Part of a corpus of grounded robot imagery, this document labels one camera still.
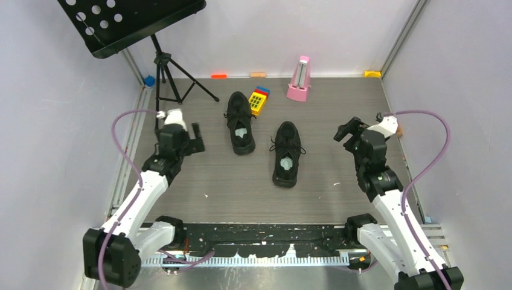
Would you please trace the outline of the black shoe with laces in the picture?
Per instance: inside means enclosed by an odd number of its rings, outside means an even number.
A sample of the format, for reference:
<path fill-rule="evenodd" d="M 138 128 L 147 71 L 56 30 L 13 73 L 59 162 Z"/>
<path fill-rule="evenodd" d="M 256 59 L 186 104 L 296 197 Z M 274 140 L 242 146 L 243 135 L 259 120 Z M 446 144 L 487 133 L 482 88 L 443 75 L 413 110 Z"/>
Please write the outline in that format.
<path fill-rule="evenodd" d="M 298 129 L 291 121 L 284 121 L 275 134 L 274 138 L 295 138 L 300 139 Z M 292 188 L 298 180 L 299 155 L 290 155 L 284 149 L 278 149 L 275 152 L 275 165 L 272 174 L 272 182 L 282 188 Z"/>

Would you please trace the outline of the black shoelace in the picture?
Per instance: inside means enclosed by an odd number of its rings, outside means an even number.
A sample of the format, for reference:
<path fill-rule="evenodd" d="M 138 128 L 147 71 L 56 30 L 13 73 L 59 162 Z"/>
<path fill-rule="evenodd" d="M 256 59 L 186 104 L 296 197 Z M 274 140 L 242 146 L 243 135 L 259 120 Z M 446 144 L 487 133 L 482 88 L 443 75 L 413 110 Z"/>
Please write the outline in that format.
<path fill-rule="evenodd" d="M 295 138 L 276 138 L 275 140 L 270 139 L 272 142 L 269 151 L 277 151 L 278 149 L 284 149 L 290 155 L 305 155 L 307 152 L 302 147 L 300 139 Z"/>

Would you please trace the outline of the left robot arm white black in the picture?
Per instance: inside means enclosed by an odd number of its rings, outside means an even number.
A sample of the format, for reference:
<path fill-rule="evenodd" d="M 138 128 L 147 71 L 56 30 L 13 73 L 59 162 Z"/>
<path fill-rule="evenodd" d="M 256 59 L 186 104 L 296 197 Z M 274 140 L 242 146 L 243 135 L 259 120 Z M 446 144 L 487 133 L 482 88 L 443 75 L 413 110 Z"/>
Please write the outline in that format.
<path fill-rule="evenodd" d="M 203 152 L 198 123 L 190 138 L 184 122 L 166 124 L 157 131 L 157 153 L 143 164 L 139 181 L 115 214 L 100 228 L 90 228 L 83 237 L 85 276 L 123 288 L 132 286 L 142 262 L 167 246 L 180 249 L 185 242 L 183 222 L 162 216 L 139 232 L 159 197 L 181 171 L 186 156 Z"/>

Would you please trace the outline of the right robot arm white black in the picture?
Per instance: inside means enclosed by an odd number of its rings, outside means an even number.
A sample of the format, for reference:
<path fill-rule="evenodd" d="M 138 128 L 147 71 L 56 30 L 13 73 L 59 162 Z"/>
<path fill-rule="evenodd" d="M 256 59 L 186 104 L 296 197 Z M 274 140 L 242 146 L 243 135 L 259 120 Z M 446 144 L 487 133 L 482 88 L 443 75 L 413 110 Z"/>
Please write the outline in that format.
<path fill-rule="evenodd" d="M 337 142 L 353 154 L 358 186 L 384 218 L 388 237 L 370 214 L 349 217 L 345 241 L 364 246 L 394 280 L 394 289 L 461 289 L 464 277 L 449 266 L 414 219 L 404 187 L 386 164 L 387 140 L 398 130 L 397 119 L 382 117 L 372 126 L 358 117 L 338 127 Z"/>

